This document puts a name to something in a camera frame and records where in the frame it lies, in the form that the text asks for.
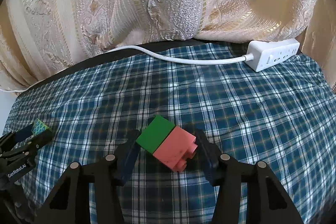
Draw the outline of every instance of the white cable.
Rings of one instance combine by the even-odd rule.
[[[108,52],[115,52],[115,51],[120,51],[126,48],[132,48],[134,50],[139,50],[141,52],[144,52],[152,57],[155,57],[157,59],[161,59],[164,61],[168,62],[173,62],[173,63],[180,63],[180,64],[187,64],[187,65],[225,65],[225,64],[233,64],[233,63],[238,63],[238,62],[243,62],[243,61],[250,61],[253,60],[253,54],[246,54],[241,57],[236,57],[236,58],[229,58],[229,59],[218,59],[218,60],[194,60],[194,59],[183,59],[183,58],[175,58],[175,57],[168,57],[164,56],[161,54],[157,54],[155,52],[151,52],[145,48],[139,47],[139,46],[122,46],[118,48],[114,48],[113,50],[110,50]],[[29,88],[25,90],[1,90],[3,92],[25,92],[31,87],[35,86],[36,84],[42,82],[43,80],[40,80],[36,82],[35,84],[31,85]]]

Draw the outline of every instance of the metal screw head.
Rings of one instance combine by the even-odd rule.
[[[220,158],[222,160],[229,160],[230,159],[230,156],[228,154],[221,154]]]
[[[265,163],[264,161],[259,161],[259,162],[258,162],[258,166],[259,166],[260,168],[265,168],[265,167],[266,167],[266,163]]]
[[[70,164],[71,169],[76,169],[78,167],[79,167],[79,163],[77,163],[77,162],[73,162],[72,164]]]
[[[113,155],[113,154],[109,154],[109,155],[107,155],[106,157],[105,157],[105,159],[107,160],[107,161],[112,161],[112,160],[114,160],[116,157],[115,157],[115,155]]]

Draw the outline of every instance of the curtain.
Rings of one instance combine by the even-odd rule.
[[[336,93],[336,0],[317,0],[300,44],[302,52],[321,66]]]
[[[6,0],[0,86],[27,87],[114,47],[200,38],[280,41],[307,27],[316,0]]]

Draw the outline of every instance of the power outlet socket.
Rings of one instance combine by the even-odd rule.
[[[253,54],[253,60],[245,61],[245,63],[259,72],[296,55],[299,46],[300,43],[294,38],[279,42],[253,40],[250,42],[246,53]]]

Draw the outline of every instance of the plaid bedsheet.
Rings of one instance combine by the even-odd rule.
[[[162,54],[222,59],[245,52],[244,46],[223,43]],[[244,63],[191,66],[140,54],[78,71],[17,98],[4,132],[39,118],[56,133],[40,150],[37,167],[21,179],[31,207],[43,204],[71,162],[84,165],[112,153],[155,114],[179,126],[194,123],[239,161],[266,161],[305,223],[319,223],[336,200],[336,97],[315,61],[298,55],[256,73]],[[127,223],[207,223],[218,187],[204,179],[197,156],[184,172],[172,173],[142,149],[132,179],[118,191]],[[244,223],[246,185],[241,191]]]

